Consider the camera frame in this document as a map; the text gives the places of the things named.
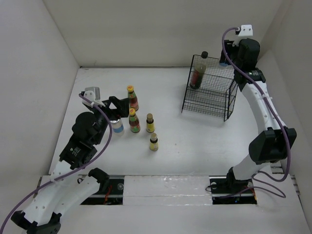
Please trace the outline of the dark soy sauce bottle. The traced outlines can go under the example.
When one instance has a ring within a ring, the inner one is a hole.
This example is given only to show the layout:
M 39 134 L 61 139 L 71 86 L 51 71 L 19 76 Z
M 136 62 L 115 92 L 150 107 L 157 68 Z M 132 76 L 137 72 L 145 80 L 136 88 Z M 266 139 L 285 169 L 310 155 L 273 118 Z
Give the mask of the dark soy sauce bottle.
M 207 69 L 207 57 L 208 52 L 203 51 L 194 65 L 194 71 L 190 81 L 190 87 L 193 89 L 199 89 L 201 86 L 202 79 Z

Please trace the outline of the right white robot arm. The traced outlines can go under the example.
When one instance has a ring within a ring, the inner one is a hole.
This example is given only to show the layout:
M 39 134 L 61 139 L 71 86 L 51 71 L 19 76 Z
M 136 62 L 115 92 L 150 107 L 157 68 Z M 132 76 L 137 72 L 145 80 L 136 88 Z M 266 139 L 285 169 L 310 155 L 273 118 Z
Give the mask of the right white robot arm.
M 289 171 L 291 147 L 297 137 L 296 130 L 281 120 L 268 94 L 265 76 L 256 66 L 259 52 L 259 42 L 254 39 L 242 39 L 238 44 L 222 41 L 220 62 L 233 66 L 234 81 L 248 101 L 258 127 L 248 155 L 227 173 L 225 186 L 231 192 L 241 189 L 269 163 L 285 159 Z

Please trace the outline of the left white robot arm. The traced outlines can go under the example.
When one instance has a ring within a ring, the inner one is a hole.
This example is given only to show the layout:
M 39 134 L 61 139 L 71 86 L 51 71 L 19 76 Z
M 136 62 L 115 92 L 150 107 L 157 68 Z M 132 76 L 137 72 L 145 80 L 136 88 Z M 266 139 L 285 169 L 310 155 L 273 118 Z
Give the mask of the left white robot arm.
M 24 210 L 14 208 L 8 216 L 28 234 L 56 234 L 61 228 L 61 218 L 74 205 L 79 205 L 94 193 L 104 193 L 109 187 L 109 175 L 99 168 L 91 169 L 77 187 L 71 188 L 76 174 L 93 163 L 103 153 L 97 151 L 105 131 L 112 139 L 111 122 L 129 115 L 129 99 L 111 96 L 96 102 L 83 98 L 88 108 L 76 117 L 72 136 L 59 155 L 59 161 L 50 180 L 27 195 L 35 199 Z

